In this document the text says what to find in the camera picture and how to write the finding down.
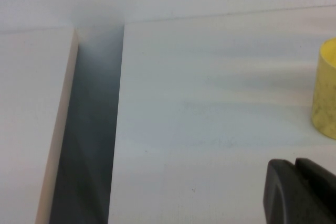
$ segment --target yellow cylinder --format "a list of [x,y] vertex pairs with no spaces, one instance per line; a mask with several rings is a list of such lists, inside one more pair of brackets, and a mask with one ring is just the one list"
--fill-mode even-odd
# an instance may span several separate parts
[[336,38],[320,48],[311,118],[321,133],[336,139]]

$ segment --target yellow cup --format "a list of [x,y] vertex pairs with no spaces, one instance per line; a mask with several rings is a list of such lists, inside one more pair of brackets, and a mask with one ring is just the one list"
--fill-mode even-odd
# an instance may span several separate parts
[[336,139],[336,38],[320,48],[311,118],[320,132]]

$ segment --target black plastic object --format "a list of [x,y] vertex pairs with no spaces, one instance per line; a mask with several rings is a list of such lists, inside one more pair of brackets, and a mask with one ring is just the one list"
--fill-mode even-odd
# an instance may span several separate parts
[[267,224],[336,224],[336,176],[306,158],[268,163]]

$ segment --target white foam board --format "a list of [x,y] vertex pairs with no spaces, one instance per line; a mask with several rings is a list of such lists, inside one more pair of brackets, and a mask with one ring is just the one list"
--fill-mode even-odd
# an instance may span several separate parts
[[312,126],[336,8],[128,24],[109,223],[265,223],[267,163],[336,172]]
[[1,223],[48,223],[77,49],[72,28],[0,35]]

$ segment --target white board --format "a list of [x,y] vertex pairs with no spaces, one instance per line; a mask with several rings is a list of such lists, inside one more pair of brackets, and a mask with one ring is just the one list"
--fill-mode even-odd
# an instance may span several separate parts
[[77,49],[72,28],[0,35],[1,223],[48,223]]
[[267,163],[336,173],[310,122],[336,8],[128,24],[109,223],[265,223]]

